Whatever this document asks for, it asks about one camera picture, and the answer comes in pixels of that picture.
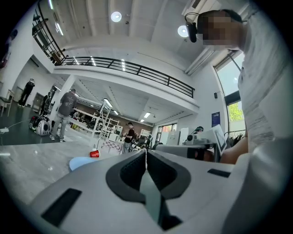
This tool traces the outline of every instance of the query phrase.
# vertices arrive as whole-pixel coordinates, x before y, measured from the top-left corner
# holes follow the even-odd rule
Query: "power strip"
[[[1,128],[0,129],[0,133],[7,133],[7,132],[9,132],[8,128]]]

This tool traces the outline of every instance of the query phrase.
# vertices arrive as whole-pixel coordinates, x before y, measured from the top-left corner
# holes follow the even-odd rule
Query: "patterned tablecloth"
[[[122,150],[122,146],[123,146],[123,142],[119,143],[119,142],[113,142],[110,140],[105,140],[104,143],[102,144],[101,149],[108,148],[108,153],[110,152],[110,150],[112,150],[112,152],[116,151],[117,154],[119,155]]]

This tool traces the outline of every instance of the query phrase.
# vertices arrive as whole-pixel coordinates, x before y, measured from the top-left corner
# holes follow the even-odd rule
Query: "black headphones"
[[[195,15],[195,16],[199,16],[200,14],[197,14],[197,13],[194,13],[194,12],[189,12],[187,13],[184,18],[185,18],[185,21],[186,21],[186,28],[187,28],[187,32],[188,32],[188,36],[189,36],[189,39],[191,40],[191,42],[196,42],[196,34],[197,34],[197,28],[196,28],[196,23],[190,23],[187,21],[186,17],[188,15]]]

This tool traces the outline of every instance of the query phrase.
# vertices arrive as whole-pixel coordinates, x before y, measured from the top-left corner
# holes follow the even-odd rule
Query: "round ceiling light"
[[[185,25],[182,25],[177,30],[178,34],[182,37],[188,37],[187,28]]]
[[[119,22],[121,20],[121,18],[122,18],[122,15],[118,11],[115,11],[111,14],[111,20],[114,22]]]

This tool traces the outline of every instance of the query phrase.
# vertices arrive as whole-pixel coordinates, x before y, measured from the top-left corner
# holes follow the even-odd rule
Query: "gray pants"
[[[123,144],[123,149],[122,149],[122,153],[123,153],[123,154],[128,153],[128,149],[129,149],[130,146],[131,146],[131,142],[130,142],[130,143],[126,143],[126,142],[124,142],[124,144]]]
[[[55,117],[55,124],[54,124],[53,131],[52,131],[52,135],[54,137],[56,137],[58,126],[61,123],[60,140],[64,139],[64,132],[65,132],[65,127],[66,127],[67,121],[68,121],[68,116],[61,115],[59,112],[57,112],[57,115]]]

